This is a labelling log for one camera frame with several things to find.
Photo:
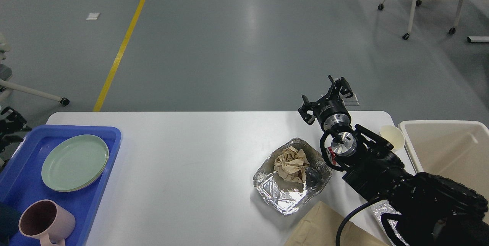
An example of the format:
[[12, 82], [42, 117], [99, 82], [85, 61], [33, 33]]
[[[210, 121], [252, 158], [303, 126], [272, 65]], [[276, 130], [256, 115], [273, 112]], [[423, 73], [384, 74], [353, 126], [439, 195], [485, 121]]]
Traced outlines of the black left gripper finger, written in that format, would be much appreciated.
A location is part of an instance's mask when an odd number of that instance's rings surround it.
[[12, 107], [5, 107], [1, 111], [1, 116], [5, 116], [0, 121], [0, 136], [2, 138], [17, 132], [29, 132], [32, 130], [27, 125], [26, 119]]
[[0, 137], [0, 152], [4, 152], [5, 149], [12, 143], [23, 142], [23, 138], [18, 135], [1, 135]]

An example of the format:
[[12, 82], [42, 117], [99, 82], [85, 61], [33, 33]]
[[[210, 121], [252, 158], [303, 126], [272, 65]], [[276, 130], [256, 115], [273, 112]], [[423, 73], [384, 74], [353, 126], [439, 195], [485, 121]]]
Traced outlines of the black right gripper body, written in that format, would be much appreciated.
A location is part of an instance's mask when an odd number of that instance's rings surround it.
[[313, 115], [323, 131], [336, 129], [338, 126], [351, 126], [351, 116], [341, 101], [315, 103]]

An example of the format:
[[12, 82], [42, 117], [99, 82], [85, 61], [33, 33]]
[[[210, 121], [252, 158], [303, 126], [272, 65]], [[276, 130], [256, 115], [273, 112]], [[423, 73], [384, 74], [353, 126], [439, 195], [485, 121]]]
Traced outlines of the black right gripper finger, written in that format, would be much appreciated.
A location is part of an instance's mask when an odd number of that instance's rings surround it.
[[298, 109], [298, 113], [301, 116], [301, 119], [307, 123], [308, 125], [312, 125], [316, 120], [316, 116], [314, 115], [314, 109], [317, 106], [316, 102], [310, 102], [306, 95], [301, 96], [303, 100], [303, 104]]
[[331, 75], [328, 75], [328, 79], [331, 82], [331, 86], [325, 95], [326, 102], [339, 102], [354, 97], [354, 93], [344, 77], [334, 79]]

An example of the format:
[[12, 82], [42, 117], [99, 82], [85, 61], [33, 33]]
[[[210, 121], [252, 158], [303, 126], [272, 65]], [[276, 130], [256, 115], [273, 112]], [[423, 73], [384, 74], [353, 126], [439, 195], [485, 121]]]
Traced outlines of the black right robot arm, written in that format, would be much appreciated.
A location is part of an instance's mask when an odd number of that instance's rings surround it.
[[308, 125], [319, 122], [323, 160], [343, 172], [343, 180], [366, 200], [342, 220], [335, 244], [340, 245], [342, 231], [354, 215], [386, 200], [396, 213], [383, 213], [381, 225], [396, 246], [487, 246], [487, 199], [449, 178], [405, 171], [388, 140], [351, 125], [343, 100], [353, 97], [353, 91], [346, 79], [329, 80], [331, 86], [319, 100], [310, 102], [302, 95], [298, 112]]

